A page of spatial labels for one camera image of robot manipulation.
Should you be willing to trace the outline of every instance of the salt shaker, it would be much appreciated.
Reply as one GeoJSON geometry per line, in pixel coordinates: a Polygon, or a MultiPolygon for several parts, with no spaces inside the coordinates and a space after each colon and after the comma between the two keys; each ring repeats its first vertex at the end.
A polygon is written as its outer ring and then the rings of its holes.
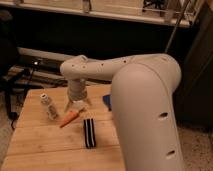
{"type": "Polygon", "coordinates": [[[44,111],[47,113],[50,120],[54,120],[58,116],[57,109],[52,99],[45,93],[40,95],[41,105],[43,106],[44,111]]]}

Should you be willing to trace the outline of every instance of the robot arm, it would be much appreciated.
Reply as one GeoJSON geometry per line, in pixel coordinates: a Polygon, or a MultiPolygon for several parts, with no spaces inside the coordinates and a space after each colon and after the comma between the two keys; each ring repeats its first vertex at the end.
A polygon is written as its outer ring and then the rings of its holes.
{"type": "Polygon", "coordinates": [[[70,100],[86,98],[87,78],[112,80],[111,104],[128,171],[183,171],[172,105],[181,78],[177,62],[166,54],[90,61],[65,61],[70,100]]]}

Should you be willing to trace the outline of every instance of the hole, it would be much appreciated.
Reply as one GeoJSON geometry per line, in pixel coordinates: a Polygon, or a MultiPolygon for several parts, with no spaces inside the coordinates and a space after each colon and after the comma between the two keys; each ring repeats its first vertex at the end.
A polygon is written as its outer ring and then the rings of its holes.
{"type": "Polygon", "coordinates": [[[172,150],[166,154],[166,158],[171,159],[172,157],[174,157],[174,155],[175,155],[175,150],[172,150]]]}
{"type": "Polygon", "coordinates": [[[159,119],[160,119],[160,120],[166,119],[167,116],[168,116],[168,113],[167,113],[167,112],[161,113],[161,114],[159,115],[159,119]]]}

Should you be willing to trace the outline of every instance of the carrot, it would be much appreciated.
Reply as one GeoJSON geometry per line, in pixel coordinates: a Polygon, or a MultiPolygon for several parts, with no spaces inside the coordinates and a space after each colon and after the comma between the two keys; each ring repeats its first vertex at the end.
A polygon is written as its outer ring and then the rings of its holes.
{"type": "Polygon", "coordinates": [[[66,126],[68,123],[71,121],[75,120],[76,118],[79,117],[79,112],[78,111],[70,111],[65,118],[63,119],[62,123],[60,124],[60,128],[63,128],[66,126]]]}

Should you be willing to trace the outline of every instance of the wooden tabletop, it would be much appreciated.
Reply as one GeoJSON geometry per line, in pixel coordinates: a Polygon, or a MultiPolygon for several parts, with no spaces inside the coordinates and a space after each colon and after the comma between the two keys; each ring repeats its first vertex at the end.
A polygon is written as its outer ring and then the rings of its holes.
{"type": "Polygon", "coordinates": [[[124,171],[112,113],[102,101],[109,85],[88,86],[87,105],[80,117],[60,129],[65,115],[66,88],[30,90],[13,134],[2,171],[124,171]],[[39,95],[47,93],[60,116],[51,121],[39,95]],[[97,147],[86,149],[83,119],[93,118],[97,147]]]}

